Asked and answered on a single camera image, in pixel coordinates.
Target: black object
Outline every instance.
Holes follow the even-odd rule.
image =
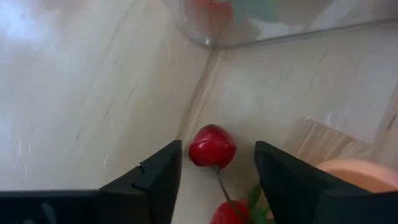
[[[169,224],[181,163],[173,141],[99,190],[0,192],[0,223]]]
[[[398,223],[398,192],[372,194],[265,142],[254,160],[276,224]]]

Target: artificial strawberry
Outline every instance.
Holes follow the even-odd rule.
[[[239,210],[241,215],[238,215],[228,202],[222,203],[216,210],[211,219],[210,224],[247,224],[249,220],[249,210],[245,204],[240,201],[231,201],[235,208]]]
[[[209,124],[201,128],[189,147],[192,162],[200,167],[225,168],[235,155],[233,138],[220,126]]]

